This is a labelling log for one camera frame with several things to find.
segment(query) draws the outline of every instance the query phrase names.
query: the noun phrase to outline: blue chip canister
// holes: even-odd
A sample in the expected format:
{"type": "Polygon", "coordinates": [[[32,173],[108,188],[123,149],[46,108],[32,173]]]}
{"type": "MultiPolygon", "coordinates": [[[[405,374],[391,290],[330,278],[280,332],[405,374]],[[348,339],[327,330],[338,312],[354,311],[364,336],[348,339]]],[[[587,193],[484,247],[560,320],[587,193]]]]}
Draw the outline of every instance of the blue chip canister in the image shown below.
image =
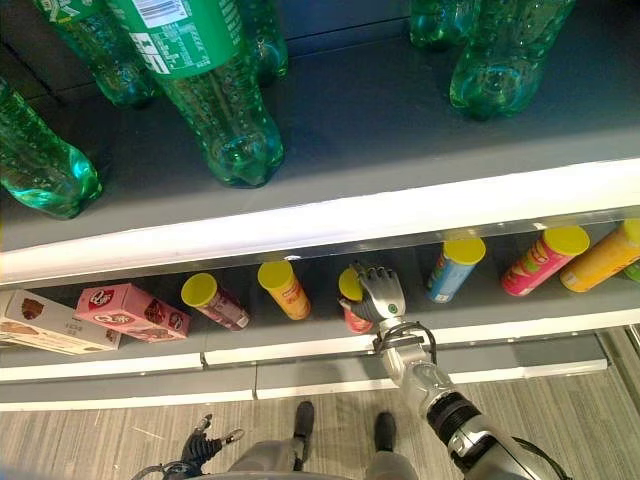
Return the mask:
{"type": "Polygon", "coordinates": [[[438,263],[427,282],[429,299],[436,303],[451,301],[486,252],[481,238],[444,242],[438,263]]]}

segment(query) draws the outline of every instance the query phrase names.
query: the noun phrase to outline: gray carpet floor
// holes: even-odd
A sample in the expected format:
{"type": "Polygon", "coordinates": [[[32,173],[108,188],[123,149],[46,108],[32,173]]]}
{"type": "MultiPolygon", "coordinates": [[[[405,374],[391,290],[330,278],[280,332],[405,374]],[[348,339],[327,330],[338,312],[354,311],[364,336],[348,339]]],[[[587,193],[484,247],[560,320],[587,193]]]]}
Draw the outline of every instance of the gray carpet floor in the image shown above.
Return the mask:
{"type": "MultiPolygon", "coordinates": [[[[640,415],[634,399],[640,362],[621,330],[607,338],[616,364],[604,372],[464,385],[461,390],[509,433],[547,450],[575,479],[639,478],[640,415]]],[[[241,441],[205,466],[207,472],[222,472],[254,442],[290,436],[302,399],[3,413],[0,464],[60,480],[128,480],[144,466],[176,459],[192,426],[210,412],[214,434],[246,430],[241,441]]],[[[390,410],[398,423],[397,451],[410,459],[421,480],[461,478],[445,448],[409,414],[397,391],[308,399],[316,407],[316,431],[306,470],[362,478],[374,454],[375,416],[390,410]]]]}

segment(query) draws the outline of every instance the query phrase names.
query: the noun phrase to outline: pringles can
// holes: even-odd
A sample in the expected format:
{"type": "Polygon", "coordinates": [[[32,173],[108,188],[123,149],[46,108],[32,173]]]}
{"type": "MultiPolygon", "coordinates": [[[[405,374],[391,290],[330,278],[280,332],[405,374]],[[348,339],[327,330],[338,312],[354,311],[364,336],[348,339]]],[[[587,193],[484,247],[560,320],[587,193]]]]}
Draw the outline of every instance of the pringles can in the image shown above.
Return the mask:
{"type": "Polygon", "coordinates": [[[243,330],[249,323],[249,314],[233,295],[218,285],[213,275],[191,276],[184,282],[180,295],[184,303],[229,330],[243,330]]]}
{"type": "MultiPolygon", "coordinates": [[[[340,295],[352,302],[362,302],[363,292],[360,280],[358,280],[358,272],[349,267],[345,269],[338,278],[338,289],[340,295]]],[[[353,333],[367,333],[373,327],[373,322],[360,318],[348,308],[342,307],[344,310],[344,321],[349,331],[353,333]]]]}
{"type": "Polygon", "coordinates": [[[445,241],[427,282],[427,297],[436,303],[451,301],[486,252],[481,238],[445,241]]]}
{"type": "Polygon", "coordinates": [[[578,226],[550,228],[502,276],[502,288],[522,297],[589,248],[589,235],[578,226]]]}
{"type": "Polygon", "coordinates": [[[287,260],[260,265],[258,282],[291,320],[302,320],[311,313],[311,304],[287,260]]]}
{"type": "Polygon", "coordinates": [[[569,290],[586,292],[640,259],[640,218],[627,219],[560,273],[569,290]]]}

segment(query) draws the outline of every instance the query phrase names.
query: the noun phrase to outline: yellow lid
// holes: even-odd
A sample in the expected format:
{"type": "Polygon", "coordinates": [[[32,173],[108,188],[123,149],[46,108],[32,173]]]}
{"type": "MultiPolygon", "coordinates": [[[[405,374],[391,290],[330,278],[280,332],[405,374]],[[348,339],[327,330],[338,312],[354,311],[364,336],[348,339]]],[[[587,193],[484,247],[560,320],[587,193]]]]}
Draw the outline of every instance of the yellow lid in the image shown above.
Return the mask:
{"type": "Polygon", "coordinates": [[[263,263],[258,270],[258,282],[267,290],[285,286],[292,276],[293,268],[287,260],[263,263]]]}
{"type": "Polygon", "coordinates": [[[589,248],[589,235],[582,227],[549,228],[542,233],[544,243],[560,255],[575,257],[589,248]]]}
{"type": "Polygon", "coordinates": [[[444,242],[444,254],[460,265],[475,265],[487,253],[487,247],[481,238],[466,240],[447,240],[444,242]]]}
{"type": "Polygon", "coordinates": [[[213,275],[196,273],[184,282],[180,296],[190,307],[202,307],[211,301],[217,291],[218,282],[213,275]]]}
{"type": "Polygon", "coordinates": [[[340,274],[338,278],[338,288],[343,297],[354,302],[362,301],[362,285],[358,280],[358,272],[349,267],[340,274]]]}
{"type": "Polygon", "coordinates": [[[622,228],[629,241],[640,245],[640,218],[627,218],[622,222],[622,228]]]}

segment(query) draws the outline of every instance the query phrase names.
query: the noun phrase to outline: snack box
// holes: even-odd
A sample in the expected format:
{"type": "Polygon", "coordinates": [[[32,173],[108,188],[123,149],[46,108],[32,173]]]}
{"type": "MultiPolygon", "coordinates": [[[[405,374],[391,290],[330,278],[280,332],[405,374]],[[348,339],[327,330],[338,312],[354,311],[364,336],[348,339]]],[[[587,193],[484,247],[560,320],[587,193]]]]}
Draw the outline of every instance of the snack box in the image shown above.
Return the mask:
{"type": "Polygon", "coordinates": [[[0,341],[77,355],[117,350],[115,330],[73,318],[73,309],[26,290],[0,292],[0,341]]]}
{"type": "Polygon", "coordinates": [[[186,313],[131,283],[85,288],[75,316],[148,343],[186,338],[191,321],[186,313]]]}

